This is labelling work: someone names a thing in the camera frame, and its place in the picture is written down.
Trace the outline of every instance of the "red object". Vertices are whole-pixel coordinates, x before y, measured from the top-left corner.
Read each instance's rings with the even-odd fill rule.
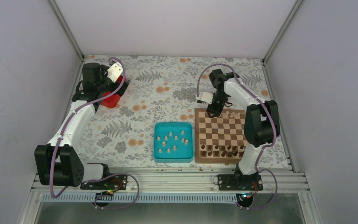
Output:
[[[121,82],[121,80],[123,80],[122,76],[120,76],[117,79],[117,82]],[[106,106],[108,108],[114,108],[114,107],[116,107],[116,105],[117,105],[118,101],[120,100],[120,98],[121,98],[121,96],[115,94],[115,95],[113,95],[111,97],[108,97],[108,98],[102,100],[101,105]]]

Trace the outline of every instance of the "teal tray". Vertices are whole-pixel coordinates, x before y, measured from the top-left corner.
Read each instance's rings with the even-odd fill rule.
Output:
[[[182,138],[189,140],[187,145],[182,142]],[[191,162],[194,157],[192,125],[185,122],[157,123],[154,127],[153,149],[153,157],[156,162]]]

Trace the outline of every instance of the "table surface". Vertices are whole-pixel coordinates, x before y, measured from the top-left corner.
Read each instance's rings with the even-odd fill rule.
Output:
[[[89,55],[86,63],[109,65],[112,56]],[[195,100],[200,73],[213,63],[226,63],[259,96],[269,98],[260,59],[215,57],[116,56],[130,80],[116,108],[100,106],[90,120],[76,149],[80,159],[107,163],[110,167],[227,168],[235,164],[156,163],[153,158],[154,126],[162,121],[189,122],[194,129],[194,109],[206,107]],[[200,91],[213,92],[208,75],[202,75]],[[230,109],[241,109],[231,99]],[[264,168],[288,168],[282,140],[278,138],[260,161]]]

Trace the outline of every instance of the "black mounting plate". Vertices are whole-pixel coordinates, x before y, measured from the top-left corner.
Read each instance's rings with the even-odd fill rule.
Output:
[[[218,184],[219,184],[219,190],[221,191],[227,191],[227,190],[251,190],[254,191],[255,187],[253,185],[253,182],[249,182],[248,184],[245,184],[243,188],[239,188],[236,184],[234,174],[219,174],[217,175]],[[260,175],[257,175],[256,180],[254,183],[257,186],[257,190],[263,190],[263,183],[262,183],[262,177]]]
[[[80,189],[82,190],[111,190],[118,187],[118,183],[114,180],[120,180],[121,181],[121,187],[118,190],[125,190],[127,187],[127,181],[128,177],[127,175],[116,175],[113,176],[105,181],[101,182],[87,182],[82,183],[80,185]]]

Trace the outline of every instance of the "gray floor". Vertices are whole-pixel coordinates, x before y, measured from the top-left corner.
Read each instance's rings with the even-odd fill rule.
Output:
[[[252,206],[262,205],[268,194],[255,196]],[[279,194],[268,207],[239,210],[232,204],[136,203],[124,210],[99,210],[90,203],[43,203],[38,224],[302,224],[297,194]]]

